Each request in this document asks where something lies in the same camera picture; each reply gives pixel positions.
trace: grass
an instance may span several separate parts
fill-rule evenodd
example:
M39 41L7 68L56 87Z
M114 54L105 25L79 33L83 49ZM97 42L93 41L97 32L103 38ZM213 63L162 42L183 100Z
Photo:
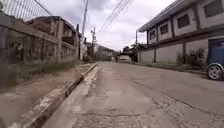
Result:
M0 92L7 88L14 87L20 83L40 77L44 74L57 74L60 71L66 71L77 65L77 62L44 64L44 65L16 65L8 69L6 74L6 85L0 89Z

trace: utility pole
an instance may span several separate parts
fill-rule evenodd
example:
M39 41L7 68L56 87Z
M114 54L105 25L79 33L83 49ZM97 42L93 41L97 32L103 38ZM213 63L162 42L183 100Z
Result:
M84 11L84 16L83 16L83 24L82 24L82 36L83 37L84 37L84 34L85 34L86 17L87 17L87 12L88 12L88 5L89 5L89 0L86 0L85 11Z
M136 30L136 36L135 36L135 45L138 43L138 30Z
M84 37L85 37L85 27L86 27L86 17L87 17L87 12L88 12L88 4L89 4L89 0L86 0L85 3L85 11L84 11L84 15L83 15L83 23L82 23L82 38L81 38L81 42L79 42L79 59L82 60L81 57L81 47L82 44L84 42Z
M94 43L96 41L96 28L94 27L92 33L92 56L94 56Z

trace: white car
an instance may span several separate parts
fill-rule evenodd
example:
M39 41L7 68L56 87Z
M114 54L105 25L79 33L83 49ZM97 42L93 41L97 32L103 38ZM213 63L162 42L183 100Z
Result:
M119 57L119 62L122 62L122 63L131 63L131 58L127 55L121 55Z

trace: sidewalk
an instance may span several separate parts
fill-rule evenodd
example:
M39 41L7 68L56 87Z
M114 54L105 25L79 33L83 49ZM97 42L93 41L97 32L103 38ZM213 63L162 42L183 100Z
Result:
M10 126L21 119L23 114L33 108L39 99L55 88L71 85L86 72L91 65L77 66L57 74L44 75L41 78L25 82L0 94L0 120Z
M161 68L161 69L167 69L167 70L174 70L179 72L189 72L199 75L206 75L206 72L203 70L191 70L187 69L181 66L177 66L175 64L165 64L165 63L150 63L150 64L140 64L140 63L133 63L134 65L140 65L140 66L147 66L147 67L153 67L153 68Z

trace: window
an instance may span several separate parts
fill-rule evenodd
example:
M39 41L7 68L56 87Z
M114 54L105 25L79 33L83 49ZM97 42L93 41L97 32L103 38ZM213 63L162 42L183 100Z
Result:
M212 17L218 14L221 14L224 12L222 1L221 0L215 0L208 5L204 6L205 16Z
M165 24L162 27L160 27L160 35L164 35L166 33L168 33L168 24Z
M190 24L190 20L189 20L188 14L178 18L177 19L177 24L178 24L178 28L183 28L183 27L189 25Z
M150 32L150 40L156 38L156 31L151 31Z

